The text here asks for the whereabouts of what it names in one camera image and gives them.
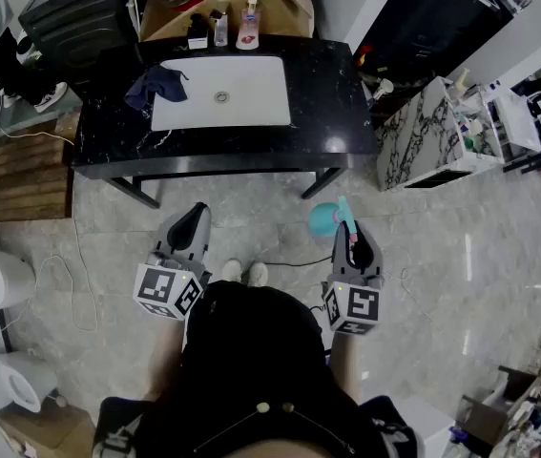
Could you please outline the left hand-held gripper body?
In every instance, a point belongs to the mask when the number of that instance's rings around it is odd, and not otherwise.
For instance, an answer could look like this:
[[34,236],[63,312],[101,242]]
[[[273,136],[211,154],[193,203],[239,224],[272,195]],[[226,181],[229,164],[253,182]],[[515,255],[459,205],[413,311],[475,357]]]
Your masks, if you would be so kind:
[[204,253],[205,246],[177,250],[168,244],[152,251],[137,267],[134,301],[152,315],[184,321],[211,277]]

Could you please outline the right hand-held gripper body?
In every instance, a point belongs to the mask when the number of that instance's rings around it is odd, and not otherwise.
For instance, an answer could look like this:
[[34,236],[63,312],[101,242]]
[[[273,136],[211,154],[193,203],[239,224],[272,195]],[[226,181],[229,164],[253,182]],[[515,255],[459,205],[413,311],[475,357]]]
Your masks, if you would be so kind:
[[380,321],[382,289],[379,268],[363,274],[340,268],[326,282],[323,304],[333,332],[366,335]]

